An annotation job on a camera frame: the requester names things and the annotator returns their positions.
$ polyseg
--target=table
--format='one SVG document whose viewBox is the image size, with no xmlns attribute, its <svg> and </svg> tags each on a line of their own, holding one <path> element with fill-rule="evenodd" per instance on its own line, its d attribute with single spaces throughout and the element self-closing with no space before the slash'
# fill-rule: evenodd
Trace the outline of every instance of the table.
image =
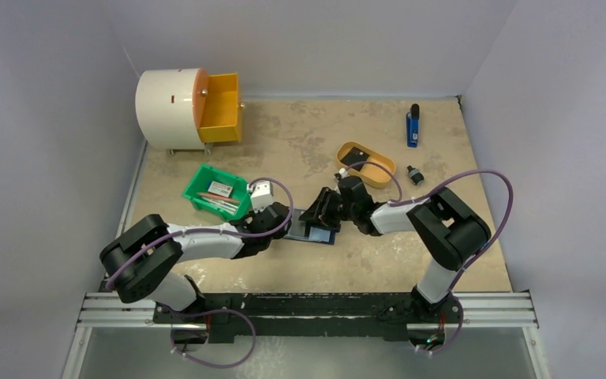
<svg viewBox="0 0 606 379">
<path fill-rule="evenodd" d="M 421 108 L 420 144 L 406 145 L 405 114 Z M 335 153 L 356 141 L 397 164 L 396 177 L 407 197 L 419 196 L 461 171 L 477 168 L 456 99 L 440 100 L 253 100 L 245 101 L 241 143 L 216 144 L 203 152 L 148 149 L 136 188 L 130 223 L 158 213 L 169 223 L 216 225 L 219 217 L 199 212 L 181 196 L 202 163 L 249 180 L 270 176 L 294 195 L 297 208 L 307 208 L 324 186 L 335 186 Z M 425 182 L 415 187 L 407 165 L 421 169 Z M 494 229 L 479 176 L 450 185 Z M 398 195 L 391 183 L 368 188 L 385 201 Z M 276 190 L 276 197 L 286 197 Z M 273 241 L 255 257 L 227 261 L 205 259 L 174 268 L 191 275 L 206 292 L 382 292 L 410 291 L 431 257 L 416 233 L 381 237 L 362 235 L 344 223 L 335 245 L 291 240 Z M 457 291 L 510 291 L 503 255 L 495 244 L 459 281 Z"/>
</svg>

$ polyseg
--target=green basket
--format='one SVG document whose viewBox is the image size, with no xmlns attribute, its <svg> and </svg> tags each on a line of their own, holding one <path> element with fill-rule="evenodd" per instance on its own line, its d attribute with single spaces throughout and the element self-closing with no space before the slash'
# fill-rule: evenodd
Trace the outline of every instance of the green basket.
<svg viewBox="0 0 606 379">
<path fill-rule="evenodd" d="M 233 187 L 230 197 L 240 201 L 240 204 L 237 204 L 238 210 L 234 215 L 221 209 L 217 205 L 206 201 L 198 195 L 199 192 L 207 192 L 210 182 L 213 181 Z M 246 180 L 234 174 L 229 174 L 228 172 L 208 166 L 207 164 L 200 165 L 198 171 L 192 178 L 192 181 L 189 182 L 187 188 L 185 188 L 185 192 L 182 193 L 182 196 L 189 199 L 194 208 L 200 211 L 215 213 L 224 221 L 240 219 L 252 206 L 252 203 L 249 200 L 249 193 L 247 192 Z"/>
</svg>

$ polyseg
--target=wooden tabletop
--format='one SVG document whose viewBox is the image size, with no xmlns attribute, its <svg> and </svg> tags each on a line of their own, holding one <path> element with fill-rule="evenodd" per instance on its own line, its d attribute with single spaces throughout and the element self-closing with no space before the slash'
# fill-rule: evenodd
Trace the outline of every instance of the wooden tabletop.
<svg viewBox="0 0 606 379">
<path fill-rule="evenodd" d="M 246 101 L 241 143 L 216 145 L 211 156 L 203 152 L 168 156 L 149 149 L 130 222 L 158 213 L 169 223 L 221 223 L 218 216 L 197 211 L 181 196 L 202 163 L 248 181 L 276 178 L 294 195 L 296 208 L 310 206 L 322 187 L 335 186 L 335 153 L 347 141 L 392 158 L 407 197 L 422 195 L 453 174 L 477 168 L 456 99 L 414 102 L 421 109 L 417 148 L 407 147 L 405 135 L 405 114 L 413 101 Z M 408 180 L 408 165 L 420 168 L 423 185 L 415 187 Z M 479 176 L 464 178 L 450 188 L 494 228 Z M 393 183 L 368 190 L 376 201 L 398 195 Z M 282 191 L 275 195 L 286 204 Z M 187 261 L 174 271 L 191 275 L 206 292 L 410 291 L 430 259 L 417 233 L 371 237 L 344 223 L 333 246 L 283 239 L 255 257 Z M 456 290 L 511 290 L 498 244 L 468 270 Z"/>
</svg>

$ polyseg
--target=white wall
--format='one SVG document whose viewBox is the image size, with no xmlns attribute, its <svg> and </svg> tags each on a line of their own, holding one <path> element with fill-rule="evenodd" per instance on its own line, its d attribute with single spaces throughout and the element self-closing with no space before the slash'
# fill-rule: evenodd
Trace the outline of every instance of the white wall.
<svg viewBox="0 0 606 379">
<path fill-rule="evenodd" d="M 464 112 L 480 166 L 514 181 L 503 252 L 556 377 L 606 377 L 606 2 L 520 0 Z"/>
<path fill-rule="evenodd" d="M 59 377 L 142 136 L 101 4 L 0 2 L 0 377 Z"/>
<path fill-rule="evenodd" d="M 454 96 L 516 0 L 104 0 L 139 71 L 238 71 L 246 95 Z"/>
</svg>

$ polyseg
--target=white cylindrical container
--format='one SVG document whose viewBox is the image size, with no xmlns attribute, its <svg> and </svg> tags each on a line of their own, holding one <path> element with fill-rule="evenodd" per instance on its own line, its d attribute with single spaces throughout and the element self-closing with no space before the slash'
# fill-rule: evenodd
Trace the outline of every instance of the white cylindrical container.
<svg viewBox="0 0 606 379">
<path fill-rule="evenodd" d="M 155 148 L 203 149 L 198 134 L 208 93 L 204 69 L 145 71 L 136 89 L 138 125 Z"/>
</svg>

